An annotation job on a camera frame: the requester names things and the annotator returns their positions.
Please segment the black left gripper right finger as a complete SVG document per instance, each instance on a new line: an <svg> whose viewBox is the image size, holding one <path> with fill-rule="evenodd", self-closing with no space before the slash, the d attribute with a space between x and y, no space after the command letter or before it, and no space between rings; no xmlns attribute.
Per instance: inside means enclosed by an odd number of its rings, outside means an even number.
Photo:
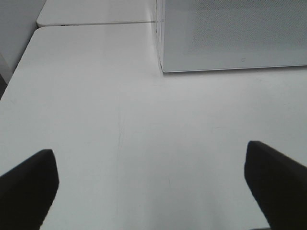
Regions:
<svg viewBox="0 0 307 230"><path fill-rule="evenodd" d="M247 146L244 177L272 230L307 228L307 168L260 141Z"/></svg>

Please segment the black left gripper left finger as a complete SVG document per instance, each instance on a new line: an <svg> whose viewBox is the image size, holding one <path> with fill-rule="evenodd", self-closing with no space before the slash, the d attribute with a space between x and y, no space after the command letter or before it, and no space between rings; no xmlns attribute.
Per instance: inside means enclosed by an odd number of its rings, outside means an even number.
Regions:
<svg viewBox="0 0 307 230"><path fill-rule="evenodd" d="M38 230L55 199L59 174L55 155L43 149L0 177L0 228Z"/></svg>

